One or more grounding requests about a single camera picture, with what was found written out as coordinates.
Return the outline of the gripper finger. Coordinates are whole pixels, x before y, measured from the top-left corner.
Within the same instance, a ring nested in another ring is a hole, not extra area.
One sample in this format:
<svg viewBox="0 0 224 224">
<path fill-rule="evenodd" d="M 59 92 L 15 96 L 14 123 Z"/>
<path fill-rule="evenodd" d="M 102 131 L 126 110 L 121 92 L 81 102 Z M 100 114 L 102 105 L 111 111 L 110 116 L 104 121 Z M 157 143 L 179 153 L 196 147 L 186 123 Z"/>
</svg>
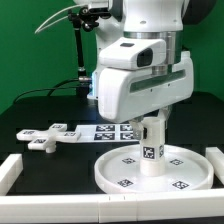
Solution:
<svg viewBox="0 0 224 224">
<path fill-rule="evenodd" d="M 159 110 L 158 117 L 165 121 L 165 127 L 168 127 L 168 120 L 172 112 L 172 106 L 166 106 Z"/>
<path fill-rule="evenodd" d="M 143 125 L 143 118 L 142 117 L 136 117 L 129 121 L 132 129 L 133 129 L 133 137 L 136 140 L 143 140 L 147 137 L 147 129 Z"/>
</svg>

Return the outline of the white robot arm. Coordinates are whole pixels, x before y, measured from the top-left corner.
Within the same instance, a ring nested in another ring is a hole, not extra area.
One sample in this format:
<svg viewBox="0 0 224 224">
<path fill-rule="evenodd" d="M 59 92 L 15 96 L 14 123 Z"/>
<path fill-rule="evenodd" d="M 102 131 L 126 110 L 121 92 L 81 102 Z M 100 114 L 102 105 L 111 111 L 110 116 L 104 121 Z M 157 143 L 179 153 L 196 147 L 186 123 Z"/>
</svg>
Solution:
<svg viewBox="0 0 224 224">
<path fill-rule="evenodd" d="M 193 62 L 182 49 L 185 24 L 203 20 L 216 0 L 73 0 L 81 20 L 96 27 L 97 67 L 91 96 L 102 118 L 128 121 L 140 141 L 144 116 L 193 92 Z"/>
</svg>

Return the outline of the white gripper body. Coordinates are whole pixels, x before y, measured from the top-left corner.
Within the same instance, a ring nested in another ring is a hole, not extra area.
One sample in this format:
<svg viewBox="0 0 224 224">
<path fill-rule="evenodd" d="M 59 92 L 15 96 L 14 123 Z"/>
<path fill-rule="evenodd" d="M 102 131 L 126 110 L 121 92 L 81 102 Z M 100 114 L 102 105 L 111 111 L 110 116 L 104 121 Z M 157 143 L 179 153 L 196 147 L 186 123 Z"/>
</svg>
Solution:
<svg viewBox="0 0 224 224">
<path fill-rule="evenodd" d="M 105 68 L 100 74 L 98 110 L 113 123 L 122 123 L 189 98 L 193 92 L 193 63 L 189 51 L 166 75 L 152 69 L 137 71 Z"/>
</svg>

